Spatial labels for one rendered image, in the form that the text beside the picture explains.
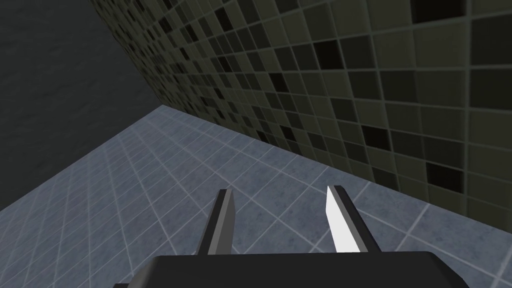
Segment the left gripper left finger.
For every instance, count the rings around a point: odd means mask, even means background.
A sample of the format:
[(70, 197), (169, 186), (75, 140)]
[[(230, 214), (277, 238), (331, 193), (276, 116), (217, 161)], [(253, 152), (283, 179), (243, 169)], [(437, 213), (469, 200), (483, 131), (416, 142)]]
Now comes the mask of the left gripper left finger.
[(201, 235), (196, 255), (230, 255), (232, 253), (235, 216), (233, 191), (231, 189), (220, 189)]

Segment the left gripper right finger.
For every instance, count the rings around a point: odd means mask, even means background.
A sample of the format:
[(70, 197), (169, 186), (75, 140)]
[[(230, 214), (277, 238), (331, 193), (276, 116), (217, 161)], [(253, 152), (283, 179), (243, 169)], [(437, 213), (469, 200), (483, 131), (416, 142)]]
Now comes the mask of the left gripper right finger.
[(382, 251), (342, 186), (327, 187), (325, 213), (337, 253)]

